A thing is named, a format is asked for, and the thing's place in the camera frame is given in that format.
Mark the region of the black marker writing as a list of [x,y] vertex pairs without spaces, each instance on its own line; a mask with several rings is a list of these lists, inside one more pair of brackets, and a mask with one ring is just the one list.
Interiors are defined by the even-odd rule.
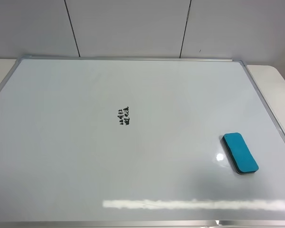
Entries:
[[120,125],[129,125],[130,124],[130,117],[129,117],[129,107],[125,107],[118,110],[119,124]]

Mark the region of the blue whiteboard eraser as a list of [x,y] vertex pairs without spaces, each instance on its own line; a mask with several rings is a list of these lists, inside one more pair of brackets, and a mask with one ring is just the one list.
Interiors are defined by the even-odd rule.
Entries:
[[238,174],[252,174],[259,170],[256,160],[240,133],[226,133],[221,140]]

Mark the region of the white whiteboard with aluminium frame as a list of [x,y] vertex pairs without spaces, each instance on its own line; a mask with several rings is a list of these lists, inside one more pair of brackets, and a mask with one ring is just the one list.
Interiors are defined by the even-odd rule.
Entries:
[[[226,133],[257,172],[236,172]],[[285,227],[285,131],[245,64],[18,60],[0,83],[0,228],[49,227]]]

